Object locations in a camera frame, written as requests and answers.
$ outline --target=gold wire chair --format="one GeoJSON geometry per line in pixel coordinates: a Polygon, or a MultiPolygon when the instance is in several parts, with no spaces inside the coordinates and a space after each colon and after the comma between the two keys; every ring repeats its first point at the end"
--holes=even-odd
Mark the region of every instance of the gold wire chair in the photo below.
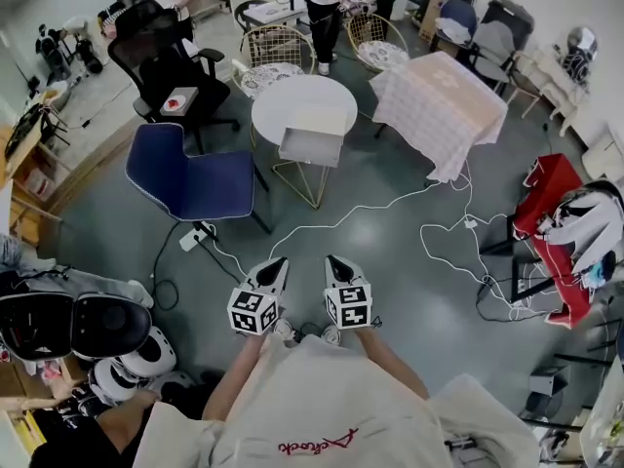
{"type": "Polygon", "coordinates": [[[386,42],[410,54],[408,44],[399,30],[388,20],[377,14],[359,14],[351,18],[346,25],[349,40],[355,57],[370,71],[379,73],[379,67],[367,62],[360,54],[360,46],[365,42],[386,42]]]}
{"type": "MultiPolygon", "coordinates": [[[[232,80],[245,95],[255,98],[274,81],[311,74],[315,62],[312,44],[296,29],[280,24],[255,27],[243,36],[241,60],[232,61],[232,80]]],[[[253,125],[250,138],[255,147],[253,125]]]]}

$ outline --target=sneaker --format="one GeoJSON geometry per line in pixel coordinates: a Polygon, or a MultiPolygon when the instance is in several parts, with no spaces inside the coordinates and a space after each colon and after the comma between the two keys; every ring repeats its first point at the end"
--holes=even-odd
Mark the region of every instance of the sneaker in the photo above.
{"type": "Polygon", "coordinates": [[[338,326],[334,324],[330,324],[325,328],[323,334],[321,334],[321,339],[329,343],[330,345],[335,345],[336,347],[340,345],[340,330],[338,326]]]}
{"type": "Polygon", "coordinates": [[[273,332],[279,335],[283,341],[294,340],[293,325],[282,317],[278,319],[277,322],[275,323],[275,326],[273,327],[273,332]]]}
{"type": "Polygon", "coordinates": [[[328,62],[319,62],[319,67],[317,68],[318,73],[321,76],[327,76],[330,74],[330,64],[328,62]]]}

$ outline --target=cushion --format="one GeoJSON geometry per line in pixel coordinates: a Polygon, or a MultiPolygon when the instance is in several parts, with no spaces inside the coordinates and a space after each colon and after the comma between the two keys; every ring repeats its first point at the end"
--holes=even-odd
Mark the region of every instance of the cushion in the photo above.
{"type": "Polygon", "coordinates": [[[241,89],[247,97],[256,99],[273,82],[296,74],[303,74],[303,69],[289,62],[263,64],[245,72],[241,79],[241,89]]]}
{"type": "Polygon", "coordinates": [[[410,56],[403,49],[379,40],[362,42],[358,47],[358,56],[367,64],[382,71],[410,60],[410,56]]]}

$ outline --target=round white table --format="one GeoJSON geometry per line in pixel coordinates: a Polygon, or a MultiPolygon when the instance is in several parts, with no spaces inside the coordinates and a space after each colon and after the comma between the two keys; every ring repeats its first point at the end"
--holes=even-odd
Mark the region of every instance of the round white table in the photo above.
{"type": "MultiPolygon", "coordinates": [[[[347,113],[345,134],[353,128],[358,117],[358,104],[353,94],[346,87],[331,78],[304,74],[279,80],[267,87],[257,97],[252,108],[253,126],[263,138],[279,146],[290,122],[291,114],[305,104],[324,104],[343,108],[347,113]]],[[[318,210],[330,174],[329,167],[323,167],[316,198],[312,195],[310,185],[299,162],[278,163],[273,166],[272,170],[312,208],[318,210]],[[286,165],[297,166],[307,196],[280,173],[280,169],[286,165]]]]}

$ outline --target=table covered with cloth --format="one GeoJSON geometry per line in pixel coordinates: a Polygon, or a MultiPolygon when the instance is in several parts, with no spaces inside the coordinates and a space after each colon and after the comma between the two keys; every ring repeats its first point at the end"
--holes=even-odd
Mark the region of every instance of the table covered with cloth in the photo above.
{"type": "Polygon", "coordinates": [[[429,178],[455,180],[475,144],[495,143],[507,104],[445,52],[415,58],[370,80],[379,103],[372,116],[429,158],[429,178]]]}

